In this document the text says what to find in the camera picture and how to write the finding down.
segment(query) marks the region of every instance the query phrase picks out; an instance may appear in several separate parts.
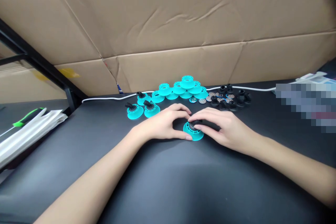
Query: right hand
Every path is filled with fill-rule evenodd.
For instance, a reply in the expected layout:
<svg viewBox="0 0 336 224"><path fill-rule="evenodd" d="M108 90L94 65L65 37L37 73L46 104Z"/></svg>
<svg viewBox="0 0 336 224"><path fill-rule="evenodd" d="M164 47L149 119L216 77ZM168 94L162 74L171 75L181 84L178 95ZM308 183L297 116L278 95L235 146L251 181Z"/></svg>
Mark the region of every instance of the right hand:
<svg viewBox="0 0 336 224"><path fill-rule="evenodd" d="M219 144L246 155L253 155L262 148L265 137L254 132L240 121L232 112L205 108L192 115L188 121L208 120L221 129L216 131L206 125L196 124L194 127L213 138Z"/></svg>

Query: cardboard wall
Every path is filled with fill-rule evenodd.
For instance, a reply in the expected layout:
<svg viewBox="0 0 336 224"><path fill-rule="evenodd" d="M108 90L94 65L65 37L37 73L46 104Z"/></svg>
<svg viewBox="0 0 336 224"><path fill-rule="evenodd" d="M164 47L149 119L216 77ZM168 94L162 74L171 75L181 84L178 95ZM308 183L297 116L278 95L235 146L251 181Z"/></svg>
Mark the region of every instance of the cardboard wall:
<svg viewBox="0 0 336 224"><path fill-rule="evenodd" d="M0 0L47 60L90 76L71 79L89 95L116 93L115 80L134 92L186 74L203 85L298 77L336 55L335 15L332 0Z"/></svg>

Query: metal bar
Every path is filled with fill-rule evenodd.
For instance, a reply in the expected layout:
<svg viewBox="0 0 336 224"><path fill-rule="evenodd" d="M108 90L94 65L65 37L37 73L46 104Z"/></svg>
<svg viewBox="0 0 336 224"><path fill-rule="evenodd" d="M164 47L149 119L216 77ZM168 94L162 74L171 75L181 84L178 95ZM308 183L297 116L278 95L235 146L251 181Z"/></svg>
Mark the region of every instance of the metal bar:
<svg viewBox="0 0 336 224"><path fill-rule="evenodd" d="M72 114L78 108L78 100L69 88L66 88L64 91L69 103L70 113Z"/></svg>
<svg viewBox="0 0 336 224"><path fill-rule="evenodd" d="M20 61L23 59L25 60L27 57L28 57L27 54L19 54L19 55L15 55L9 58L3 58L3 59L0 59L0 65L6 65L8 63Z"/></svg>
<svg viewBox="0 0 336 224"><path fill-rule="evenodd" d="M42 57L31 45L20 37L11 27L0 19L0 38L4 39L4 43L16 53L22 51L28 57L26 61L31 64L36 70L41 72L49 80L57 86L65 90L69 88L80 99L87 98L87 95L82 92L76 85L61 74L49 61Z"/></svg>

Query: white cable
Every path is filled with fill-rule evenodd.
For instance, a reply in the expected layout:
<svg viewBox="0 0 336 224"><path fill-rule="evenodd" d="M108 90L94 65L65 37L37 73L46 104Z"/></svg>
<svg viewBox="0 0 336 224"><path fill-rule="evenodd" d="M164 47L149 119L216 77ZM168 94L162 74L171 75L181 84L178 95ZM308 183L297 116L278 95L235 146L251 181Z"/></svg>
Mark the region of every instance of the white cable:
<svg viewBox="0 0 336 224"><path fill-rule="evenodd" d="M316 75L313 75L309 78L306 78L306 79L300 79L298 81L294 81L294 82L291 82L289 84L294 84L294 83L300 83L300 82L303 82L303 81L308 81L310 79L314 79L316 78ZM210 88L210 89L207 89L207 91L210 91L210 90L215 90L215 89L218 89L220 87L213 87L213 88ZM252 88L252 87L239 87L239 86L233 86L233 88L236 88L236 89L246 89L246 90L254 90L254 91L262 91L262 92L268 92L268 91L272 91L272 90L275 90L275 87L272 87L270 89L255 89L255 88ZM154 91L146 91L146 92L142 92L142 93L153 93ZM84 99L82 100L82 103L85 102L85 101L88 101L88 100L123 100L123 99L126 99L126 98L129 98L129 97L132 97L132 96L135 96L137 95L136 93L134 94L130 94L128 96L125 96L125 97L121 97L121 98L115 98L115 97L107 97L107 98L89 98L89 99Z"/></svg>

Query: teal plastic base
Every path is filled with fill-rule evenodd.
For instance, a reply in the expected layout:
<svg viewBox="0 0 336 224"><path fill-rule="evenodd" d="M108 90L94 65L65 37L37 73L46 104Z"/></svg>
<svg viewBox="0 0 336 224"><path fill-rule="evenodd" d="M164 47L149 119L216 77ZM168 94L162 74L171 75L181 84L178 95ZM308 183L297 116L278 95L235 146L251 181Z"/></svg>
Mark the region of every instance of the teal plastic base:
<svg viewBox="0 0 336 224"><path fill-rule="evenodd" d="M156 105L155 103L151 103L151 104L154 104L154 108L153 109L148 110L148 108L145 107L145 116L147 118L155 116L157 113L160 112L160 107L158 105Z"/></svg>
<svg viewBox="0 0 336 224"><path fill-rule="evenodd" d="M182 88L191 89L195 86L194 78L190 75L183 76L180 85Z"/></svg>
<svg viewBox="0 0 336 224"><path fill-rule="evenodd" d="M204 136L204 133L202 131L194 131L190 129L189 122L185 123L185 125L183 126L183 131L191 135L193 141L201 140Z"/></svg>
<svg viewBox="0 0 336 224"><path fill-rule="evenodd" d="M133 104L137 108L134 111L130 111L130 108L127 109L127 117L131 120L138 119L144 112L144 108L140 107L138 104Z"/></svg>
<svg viewBox="0 0 336 224"><path fill-rule="evenodd" d="M159 90L158 91L159 91L159 95L161 95L161 96L167 96L167 95L169 95L172 92L172 88L169 87L168 83L162 83L159 86Z"/></svg>
<svg viewBox="0 0 336 224"><path fill-rule="evenodd" d="M188 92L191 93L191 94L198 94L202 91L202 87L201 87L201 84L200 82L198 81L194 81L195 82L195 86L191 89L188 89Z"/></svg>
<svg viewBox="0 0 336 224"><path fill-rule="evenodd" d="M190 97L192 97L192 94L188 91L185 91L183 94L180 94L180 97L183 99L189 99Z"/></svg>
<svg viewBox="0 0 336 224"><path fill-rule="evenodd" d="M175 94L180 95L180 94L184 93L185 91L187 91L187 90L184 89L183 87L181 87L181 82L175 82L174 83L173 92Z"/></svg>
<svg viewBox="0 0 336 224"><path fill-rule="evenodd" d="M162 102L163 100L165 99L165 97L164 96L161 96L160 94L159 94L159 91L154 91L153 93L152 93L152 102L154 102L154 103L160 103L160 102Z"/></svg>
<svg viewBox="0 0 336 224"><path fill-rule="evenodd" d="M179 95L175 94L173 91L171 92L171 94L167 95L166 98L168 100L175 100Z"/></svg>
<svg viewBox="0 0 336 224"><path fill-rule="evenodd" d="M201 87L201 88L202 88L202 90L200 91L200 93L194 94L194 96L197 99L205 99L207 96L209 96L209 94L207 92L207 89L205 87Z"/></svg>
<svg viewBox="0 0 336 224"><path fill-rule="evenodd" d="M139 96L138 96L138 104L140 105L140 106L143 106L144 105L144 102L145 101L149 101L150 102L150 100L151 100L151 97L149 96L149 95L147 95L146 93L145 93L145 97L144 98L139 98Z"/></svg>

